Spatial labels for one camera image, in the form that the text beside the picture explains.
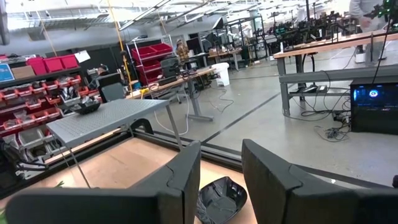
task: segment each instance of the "white trash can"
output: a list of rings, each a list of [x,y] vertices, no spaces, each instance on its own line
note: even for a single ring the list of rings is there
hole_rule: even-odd
[[[218,86],[228,86],[229,85],[229,75],[228,75],[228,63],[217,63],[211,66],[215,68],[215,73],[217,74],[217,85]]]

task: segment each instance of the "workbench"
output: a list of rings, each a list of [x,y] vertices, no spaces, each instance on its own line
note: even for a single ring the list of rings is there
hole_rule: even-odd
[[[159,93],[165,90],[168,90],[170,88],[176,87],[176,86],[180,86],[184,83],[188,83],[188,88],[190,93],[194,92],[194,85],[193,85],[193,80],[197,77],[201,77],[203,75],[207,75],[211,72],[214,72],[216,69],[215,68],[202,68],[202,69],[198,69],[197,73],[195,75],[191,75],[187,78],[182,78],[180,77],[177,81],[163,85],[163,86],[153,86],[149,88],[149,91],[146,92],[143,96],[148,96],[148,95],[152,95],[154,93]],[[192,102],[192,107],[193,107],[193,112],[194,114],[188,114],[187,116],[191,119],[199,119],[199,120],[205,120],[205,121],[213,121],[213,117],[211,116],[203,116],[201,111],[200,111],[200,106],[199,106],[199,102],[198,99],[194,97],[193,94],[190,94],[190,100]],[[137,96],[127,96],[127,99],[139,99],[141,98],[141,95],[137,95]]]
[[[167,109],[175,138],[180,150],[182,150],[181,139],[178,135],[168,100],[114,100],[102,104],[97,111],[90,114],[74,114],[48,123],[46,126],[53,136],[70,151],[76,164],[78,164],[71,151],[73,147],[77,147],[122,126],[130,127],[135,120],[163,107]]]
[[[274,54],[274,58],[277,59],[277,66],[279,72],[279,82],[280,82],[280,93],[282,96],[282,108],[284,115],[290,115],[290,104],[289,100],[293,96],[320,96],[316,93],[295,93],[289,94],[289,90],[287,87],[288,83],[299,83],[299,87],[301,83],[306,82],[328,82],[328,81],[345,81],[345,80],[353,80],[355,78],[367,78],[373,77],[376,73],[376,67],[372,68],[352,68],[345,70],[330,70],[324,72],[303,72],[303,54],[315,54],[318,52],[326,52],[329,50],[343,49],[347,47],[354,47],[358,45],[370,44],[373,42],[384,42],[386,31],[377,30],[374,32],[367,32],[362,34],[353,34],[345,37],[340,37],[337,40],[321,40],[312,42],[309,44],[300,44],[294,46],[293,50],[288,52],[279,52]],[[387,36],[387,41],[389,40],[397,40],[398,34],[389,34]],[[293,74],[286,74],[286,66],[285,66],[285,58],[286,57],[295,57],[296,63],[296,72]],[[398,65],[390,65],[390,66],[380,66],[377,76],[385,77],[385,76],[396,76],[398,71]],[[338,95],[349,95],[349,93],[341,92],[328,92],[326,94],[322,94],[322,96],[336,96]]]
[[[232,51],[227,51],[225,53],[218,53],[215,55],[210,55],[208,58],[215,58],[216,63],[220,63],[220,57],[221,56],[230,56],[232,55],[234,57],[234,62],[235,62],[235,69],[239,71],[239,66],[238,66],[238,57],[236,56],[238,53],[240,53],[242,49],[237,49],[237,50],[232,50]]]

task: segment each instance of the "black bowl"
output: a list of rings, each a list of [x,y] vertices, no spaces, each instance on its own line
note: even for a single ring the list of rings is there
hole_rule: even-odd
[[[196,216],[204,224],[223,224],[242,210],[247,199],[242,186],[223,177],[200,189]]]
[[[72,106],[70,109],[73,112],[76,112],[78,114],[84,115],[88,113],[92,113],[100,107],[101,103],[99,101],[91,101],[87,103],[79,103],[75,106]]]

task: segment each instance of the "gray floor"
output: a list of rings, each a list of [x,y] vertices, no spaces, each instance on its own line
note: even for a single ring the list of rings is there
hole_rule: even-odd
[[[393,64],[397,61],[397,42],[387,43],[386,61],[382,65]],[[348,63],[354,49],[334,50],[315,56],[316,70],[342,69]],[[294,60],[287,59],[287,72],[295,73]],[[363,67],[352,59],[347,68]],[[311,71],[310,59],[306,60],[305,71]],[[219,96],[223,93],[217,90],[215,83],[212,88],[198,96],[202,113],[214,116],[211,123],[189,120],[189,131],[183,135],[186,138],[204,141],[215,133],[215,138],[208,143],[241,150],[242,139],[248,138],[277,154],[278,156],[303,166],[335,172],[379,184],[391,185],[392,178],[398,174],[398,138],[393,135],[373,133],[349,133],[349,139],[343,142],[327,142],[314,131],[314,126],[325,128],[338,127],[341,123],[333,122],[329,116],[321,121],[305,122],[286,118],[282,115],[279,79],[276,62],[262,61],[260,65],[242,69],[240,72],[229,72],[230,86],[225,87],[223,99],[234,100],[224,113],[220,113],[230,102],[222,101]],[[332,87],[348,88],[350,82],[333,82]],[[309,107],[299,102],[290,101],[291,116],[300,117],[302,108]],[[307,98],[313,105],[314,98]],[[325,103],[332,108],[338,97],[328,97]],[[341,109],[344,98],[336,108]],[[316,109],[324,110],[323,97],[317,98]],[[177,122],[178,130],[186,130],[185,114],[187,103],[172,104],[172,111]],[[157,112],[159,122],[171,129],[165,110]],[[149,115],[152,126],[157,131],[167,132],[157,124],[154,115]],[[307,119],[322,118],[322,115]]]

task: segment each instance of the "blue led light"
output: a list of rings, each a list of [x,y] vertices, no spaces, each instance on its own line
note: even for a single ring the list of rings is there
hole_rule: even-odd
[[[371,98],[375,98],[375,97],[377,97],[379,95],[379,92],[377,91],[377,90],[371,90],[370,92],[369,92],[369,96],[371,97]]]

